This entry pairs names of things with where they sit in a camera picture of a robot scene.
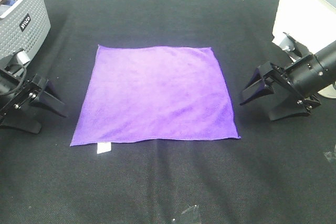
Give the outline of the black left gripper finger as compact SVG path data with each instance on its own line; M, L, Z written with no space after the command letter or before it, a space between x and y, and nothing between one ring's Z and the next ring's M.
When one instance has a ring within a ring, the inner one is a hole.
M1 128L14 129L38 134L41 130L41 124L31 118L25 118L22 116L8 116L2 120Z
M30 106L51 111L64 118L67 117L67 106L61 100L49 79L42 76L33 76L30 84L33 87Z

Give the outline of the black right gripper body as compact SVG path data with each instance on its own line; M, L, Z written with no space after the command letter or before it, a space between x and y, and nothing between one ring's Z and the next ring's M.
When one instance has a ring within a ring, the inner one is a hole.
M322 79L319 73L322 67L315 55L307 55L286 68L271 63L273 72L269 79L279 85L291 85L304 97L304 103L311 112L320 105L315 94L321 88Z

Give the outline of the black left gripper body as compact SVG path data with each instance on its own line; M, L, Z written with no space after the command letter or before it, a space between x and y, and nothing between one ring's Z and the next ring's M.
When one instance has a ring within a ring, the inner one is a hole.
M1 119L10 109L18 109L33 95L31 79L26 78L27 71L15 76L11 72L1 70Z

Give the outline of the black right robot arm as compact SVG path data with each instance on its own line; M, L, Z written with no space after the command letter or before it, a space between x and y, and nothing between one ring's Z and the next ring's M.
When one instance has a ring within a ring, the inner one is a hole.
M273 83L289 91L289 95L268 112L270 120L309 116L321 105L316 94L335 83L335 42L285 68L269 61L260 65L241 92L239 104L274 94Z

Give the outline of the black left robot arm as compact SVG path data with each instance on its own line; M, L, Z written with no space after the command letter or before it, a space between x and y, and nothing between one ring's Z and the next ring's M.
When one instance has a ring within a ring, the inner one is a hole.
M16 77L1 70L1 128L38 134L41 124L26 114L29 106L67 117L66 104L56 93L50 80L36 74L31 79Z

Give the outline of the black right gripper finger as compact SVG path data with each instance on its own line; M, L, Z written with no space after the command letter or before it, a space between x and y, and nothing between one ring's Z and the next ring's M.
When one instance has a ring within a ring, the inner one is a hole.
M287 97L268 112L271 121L298 116L309 116L311 112L304 103L304 97L291 85L280 85Z
M271 62L258 66L251 79L240 93L240 105L245 105L255 99L274 94L271 82L267 81L269 74L273 72Z

